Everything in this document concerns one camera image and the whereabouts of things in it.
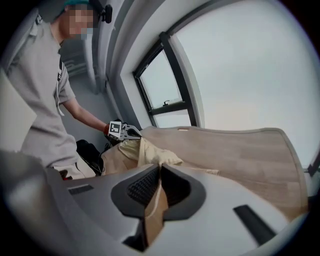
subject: forearm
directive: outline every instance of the forearm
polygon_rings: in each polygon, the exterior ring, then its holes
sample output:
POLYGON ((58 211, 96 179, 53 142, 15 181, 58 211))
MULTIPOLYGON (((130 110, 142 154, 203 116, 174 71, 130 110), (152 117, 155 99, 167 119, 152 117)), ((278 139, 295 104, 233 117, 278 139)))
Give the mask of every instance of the forearm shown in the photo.
POLYGON ((93 114, 85 110, 84 108, 80 108, 77 116, 75 116, 77 120, 79 120, 81 123, 97 129, 98 131, 105 132, 106 123, 102 122, 98 118, 96 118, 93 114))

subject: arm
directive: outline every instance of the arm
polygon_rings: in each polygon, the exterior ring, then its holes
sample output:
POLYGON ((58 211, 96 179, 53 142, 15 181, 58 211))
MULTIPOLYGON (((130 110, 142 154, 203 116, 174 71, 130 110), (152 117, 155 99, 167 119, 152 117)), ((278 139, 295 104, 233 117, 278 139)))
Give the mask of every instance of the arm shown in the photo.
POLYGON ((63 105, 70 112, 73 118, 77 119, 81 123, 91 128, 97 129, 98 131, 104 132, 105 134, 108 133, 109 124, 102 122, 93 114, 81 107, 76 98, 65 101, 63 105))

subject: short sleeve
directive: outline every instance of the short sleeve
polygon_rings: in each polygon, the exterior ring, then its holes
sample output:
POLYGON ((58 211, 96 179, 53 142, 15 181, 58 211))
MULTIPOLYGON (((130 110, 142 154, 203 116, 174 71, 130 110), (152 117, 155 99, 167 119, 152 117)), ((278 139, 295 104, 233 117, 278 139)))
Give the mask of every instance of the short sleeve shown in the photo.
POLYGON ((62 75, 58 84, 58 94, 60 104, 76 97, 71 89, 68 71, 64 63, 62 63, 62 75))

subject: neck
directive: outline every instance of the neck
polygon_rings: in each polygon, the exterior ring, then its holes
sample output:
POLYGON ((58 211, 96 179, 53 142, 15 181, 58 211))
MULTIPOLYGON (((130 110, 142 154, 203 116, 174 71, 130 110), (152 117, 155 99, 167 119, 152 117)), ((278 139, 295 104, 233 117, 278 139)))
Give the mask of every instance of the neck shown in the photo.
POLYGON ((59 43, 59 45, 67 39, 67 36, 65 36, 62 33, 62 30, 60 29, 60 18, 57 18, 53 23, 50 24, 51 32, 55 40, 59 43))

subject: black window frame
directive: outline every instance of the black window frame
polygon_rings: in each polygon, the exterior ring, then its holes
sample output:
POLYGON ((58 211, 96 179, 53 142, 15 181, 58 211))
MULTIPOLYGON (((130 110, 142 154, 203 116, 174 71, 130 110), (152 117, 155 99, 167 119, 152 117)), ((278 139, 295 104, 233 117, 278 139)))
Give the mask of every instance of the black window frame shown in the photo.
POLYGON ((159 35, 159 39, 147 52, 145 57, 142 59, 142 61, 140 62, 136 70, 132 72, 132 74, 134 76, 134 80, 140 92, 143 104, 147 110, 148 116, 153 126, 157 127, 156 120, 154 119, 155 115, 175 112, 180 110, 187 110, 191 126, 197 126, 196 116, 194 113, 191 97, 189 95, 187 83, 185 81, 183 72, 179 65, 178 59, 174 53, 174 50, 172 49, 169 43, 169 39, 170 39, 170 36, 167 33, 162 32, 159 35), (152 108, 150 101, 148 99, 147 93, 145 91, 145 88, 143 86, 143 83, 141 81, 141 76, 144 73, 144 71, 147 69, 147 67, 150 65, 150 63, 162 52, 162 50, 164 50, 164 53, 168 59, 169 65, 171 67, 177 86, 179 88, 182 101, 177 103, 167 104, 167 105, 164 102, 162 107, 152 108))

